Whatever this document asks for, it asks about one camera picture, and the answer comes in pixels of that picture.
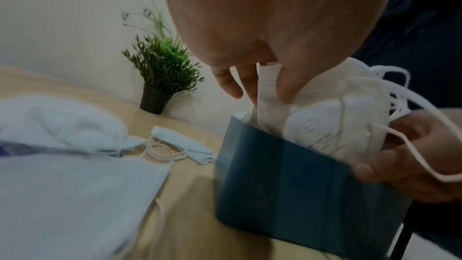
hand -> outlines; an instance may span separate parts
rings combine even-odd
[[[443,112],[462,126],[462,109]],[[435,171],[448,175],[462,172],[462,143],[428,112],[414,111],[392,122],[390,127],[404,133]],[[399,140],[387,137],[379,154],[353,164],[354,175],[364,182],[386,182],[425,203],[462,199],[462,182],[437,181]]]
[[[277,91],[290,103],[313,77],[352,55],[387,0],[167,0],[189,49],[212,68],[219,85],[240,98],[236,67],[257,104],[256,63],[279,61]]]

light wood tabletop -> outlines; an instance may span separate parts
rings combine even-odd
[[[168,117],[155,116],[138,105],[73,86],[67,82],[0,65],[0,98],[24,93],[52,93],[74,97],[106,108],[121,117],[130,135],[149,137],[157,125],[178,131],[220,151],[222,139]],[[133,154],[142,151],[142,147]],[[221,224],[214,212],[214,164],[200,166],[190,159],[177,162],[159,199],[167,212],[164,235],[155,258],[161,260],[336,260],[306,247],[290,244]],[[129,259],[144,259],[156,235],[157,208],[149,210]]]

plant pot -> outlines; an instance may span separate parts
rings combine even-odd
[[[173,94],[158,90],[147,83],[144,84],[143,89],[140,109],[153,114],[162,114]]]

dark blue clothing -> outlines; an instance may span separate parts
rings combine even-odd
[[[354,57],[406,68],[410,89],[437,107],[462,107],[462,0],[390,0]],[[414,203],[405,223],[462,258],[462,202]]]

blue container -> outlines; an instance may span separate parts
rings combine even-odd
[[[349,167],[233,117],[215,166],[226,225],[351,260],[382,260],[411,203]]]

